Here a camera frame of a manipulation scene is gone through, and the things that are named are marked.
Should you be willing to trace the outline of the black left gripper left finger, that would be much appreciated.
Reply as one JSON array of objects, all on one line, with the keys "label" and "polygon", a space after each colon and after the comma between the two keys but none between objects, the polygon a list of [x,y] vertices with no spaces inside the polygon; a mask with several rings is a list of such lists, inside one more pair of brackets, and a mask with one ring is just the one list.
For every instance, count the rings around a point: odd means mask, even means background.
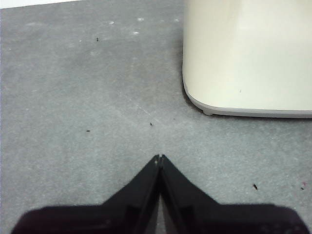
[{"label": "black left gripper left finger", "polygon": [[23,214],[14,234],[142,234],[158,203],[160,157],[100,205],[48,206]]}]

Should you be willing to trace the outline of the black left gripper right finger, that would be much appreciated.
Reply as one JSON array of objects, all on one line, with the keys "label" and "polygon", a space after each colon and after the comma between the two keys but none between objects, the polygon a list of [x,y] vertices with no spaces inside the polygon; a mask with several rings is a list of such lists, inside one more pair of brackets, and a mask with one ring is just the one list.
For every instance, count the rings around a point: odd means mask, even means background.
[{"label": "black left gripper right finger", "polygon": [[220,204],[194,185],[165,155],[162,197],[179,234],[307,234],[294,210],[273,204]]}]

